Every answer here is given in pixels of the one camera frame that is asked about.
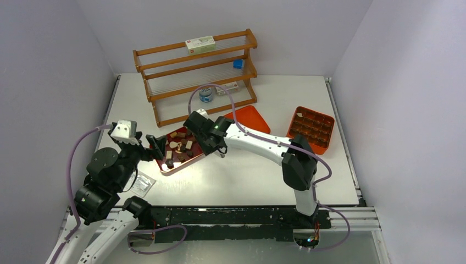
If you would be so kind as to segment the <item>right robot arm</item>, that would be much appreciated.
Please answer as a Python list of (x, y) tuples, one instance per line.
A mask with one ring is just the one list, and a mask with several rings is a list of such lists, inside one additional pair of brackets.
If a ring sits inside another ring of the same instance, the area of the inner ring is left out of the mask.
[(245, 150), (273, 161), (282, 169), (284, 183), (295, 193), (297, 222), (309, 228), (318, 219), (319, 208), (312, 189), (317, 172), (315, 153), (302, 136), (273, 136), (242, 125), (236, 119), (219, 117), (213, 121), (199, 111), (183, 123), (200, 144), (204, 154), (226, 154), (229, 148)]

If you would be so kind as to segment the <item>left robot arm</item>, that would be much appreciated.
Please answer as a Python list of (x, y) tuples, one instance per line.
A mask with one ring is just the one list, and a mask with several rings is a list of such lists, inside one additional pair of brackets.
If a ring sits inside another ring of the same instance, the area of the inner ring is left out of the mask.
[(115, 140), (120, 151), (105, 147), (93, 154), (84, 185), (73, 197), (76, 209), (68, 217), (47, 263), (102, 263), (136, 227), (143, 229), (151, 224), (151, 204), (133, 196), (125, 201), (110, 226), (92, 238), (120, 200), (130, 177), (137, 173), (139, 162), (164, 157), (166, 136), (146, 135), (148, 148), (142, 146), (141, 136), (141, 132), (136, 133), (134, 145)]

